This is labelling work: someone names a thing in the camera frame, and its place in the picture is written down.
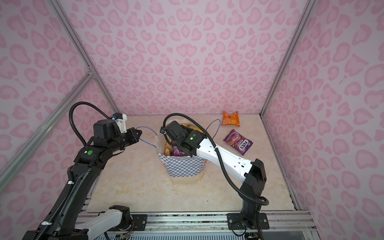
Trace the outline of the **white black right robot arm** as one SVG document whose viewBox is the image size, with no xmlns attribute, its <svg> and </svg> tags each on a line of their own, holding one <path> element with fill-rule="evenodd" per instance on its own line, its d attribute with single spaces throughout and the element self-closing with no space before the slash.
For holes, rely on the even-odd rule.
<svg viewBox="0 0 384 240">
<path fill-rule="evenodd" d="M 267 181 L 264 163 L 241 158 L 217 145 L 210 134 L 197 125 L 197 130 L 177 121 L 163 122 L 160 132 L 188 156 L 200 157 L 221 168 L 229 185 L 243 200 L 241 223 L 247 229 L 261 228 L 261 208 L 269 205 L 262 196 Z"/>
</svg>

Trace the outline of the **purple grape candy bag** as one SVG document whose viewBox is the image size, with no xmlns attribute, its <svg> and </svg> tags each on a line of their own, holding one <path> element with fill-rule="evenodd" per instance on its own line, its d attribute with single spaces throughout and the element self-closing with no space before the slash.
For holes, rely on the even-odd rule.
<svg viewBox="0 0 384 240">
<path fill-rule="evenodd" d="M 173 157 L 184 157 L 187 156 L 184 152 L 178 149 L 177 146 L 173 146 L 173 152 L 172 152 Z"/>
</svg>

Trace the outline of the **yellow orange candy bag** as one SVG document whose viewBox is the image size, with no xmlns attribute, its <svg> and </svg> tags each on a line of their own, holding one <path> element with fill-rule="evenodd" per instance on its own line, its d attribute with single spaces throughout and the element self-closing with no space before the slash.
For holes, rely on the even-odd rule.
<svg viewBox="0 0 384 240">
<path fill-rule="evenodd" d="M 193 125 L 190 125 L 190 124 L 182 124 L 183 126 L 185 126 L 185 127 L 187 127 L 187 128 L 190 128 L 190 129 L 192 129 L 192 130 L 196 130 L 196 131 L 199 131 L 199 132 L 203 132 L 201 129 L 199 129 L 199 128 L 197 128 L 197 127 L 195 127 L 195 126 L 193 126 Z"/>
</svg>

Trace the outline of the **blue checkered paper bag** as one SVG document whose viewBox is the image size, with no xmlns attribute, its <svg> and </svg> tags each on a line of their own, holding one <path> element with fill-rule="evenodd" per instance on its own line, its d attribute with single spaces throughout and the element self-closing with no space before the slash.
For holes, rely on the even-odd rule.
<svg viewBox="0 0 384 240">
<path fill-rule="evenodd" d="M 144 143 L 150 145 L 158 160 L 161 162 L 166 173 L 170 177 L 174 186 L 190 185 L 199 182 L 202 179 L 208 160 L 197 156 L 173 157 L 165 156 L 165 144 L 170 144 L 170 138 L 165 138 L 160 132 L 161 127 L 155 129 L 147 126 L 140 126 L 138 129 L 147 129 L 155 134 L 154 142 L 143 140 Z"/>
</svg>

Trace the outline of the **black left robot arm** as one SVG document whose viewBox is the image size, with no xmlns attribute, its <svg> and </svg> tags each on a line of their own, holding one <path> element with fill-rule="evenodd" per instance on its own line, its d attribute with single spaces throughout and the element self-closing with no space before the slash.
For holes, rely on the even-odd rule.
<svg viewBox="0 0 384 240">
<path fill-rule="evenodd" d="M 142 131 L 129 128 L 121 132 L 115 120 L 94 124 L 94 135 L 78 152 L 74 164 L 67 169 L 68 181 L 56 203 L 39 227 L 27 231 L 25 240 L 91 240 L 109 230 L 105 224 L 76 228 L 78 215 L 97 177 L 112 157 L 140 141 Z"/>
</svg>

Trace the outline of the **orange taro chips bag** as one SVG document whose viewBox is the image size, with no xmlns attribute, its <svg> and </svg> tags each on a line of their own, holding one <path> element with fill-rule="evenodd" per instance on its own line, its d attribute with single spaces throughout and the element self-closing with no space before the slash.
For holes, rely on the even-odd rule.
<svg viewBox="0 0 384 240">
<path fill-rule="evenodd" d="M 170 144 L 166 143 L 165 144 L 165 151 L 164 151 L 164 155 L 165 156 L 173 156 L 173 146 L 171 146 Z"/>
</svg>

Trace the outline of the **purple Fox's candy bag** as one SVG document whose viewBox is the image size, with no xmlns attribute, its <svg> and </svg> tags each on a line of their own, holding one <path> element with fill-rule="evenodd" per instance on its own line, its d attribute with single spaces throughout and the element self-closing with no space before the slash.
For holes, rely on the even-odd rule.
<svg viewBox="0 0 384 240">
<path fill-rule="evenodd" d="M 229 134 L 224 138 L 224 142 L 230 145 L 235 150 L 237 150 L 243 156 L 254 144 L 251 140 L 244 137 L 234 129 L 232 129 Z"/>
</svg>

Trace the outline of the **small orange snack packet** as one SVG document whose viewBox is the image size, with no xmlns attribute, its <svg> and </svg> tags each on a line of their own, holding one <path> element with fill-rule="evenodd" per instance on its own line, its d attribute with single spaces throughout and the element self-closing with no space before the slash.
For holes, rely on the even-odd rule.
<svg viewBox="0 0 384 240">
<path fill-rule="evenodd" d="M 233 114 L 228 114 L 226 111 L 223 111 L 222 126 L 237 126 L 240 127 L 240 118 L 239 113 L 235 112 Z"/>
</svg>

